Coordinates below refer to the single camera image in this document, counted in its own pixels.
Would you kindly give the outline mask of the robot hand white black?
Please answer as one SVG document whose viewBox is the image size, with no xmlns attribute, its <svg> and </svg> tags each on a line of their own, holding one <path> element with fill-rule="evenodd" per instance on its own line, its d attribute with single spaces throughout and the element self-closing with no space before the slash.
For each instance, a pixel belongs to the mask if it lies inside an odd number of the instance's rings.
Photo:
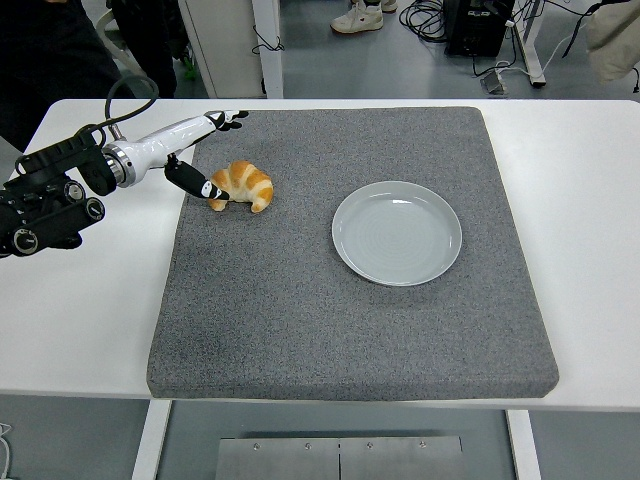
<svg viewBox="0 0 640 480">
<path fill-rule="evenodd" d="M 115 154 L 114 173 L 119 187 L 139 183 L 151 169 L 162 169 L 167 180 L 192 196 L 213 200 L 229 200 L 230 195 L 201 172 L 178 159 L 178 155 L 216 131 L 239 129 L 239 119 L 248 111 L 210 111 L 153 132 L 135 142 L 118 140 L 109 148 Z"/>
</svg>

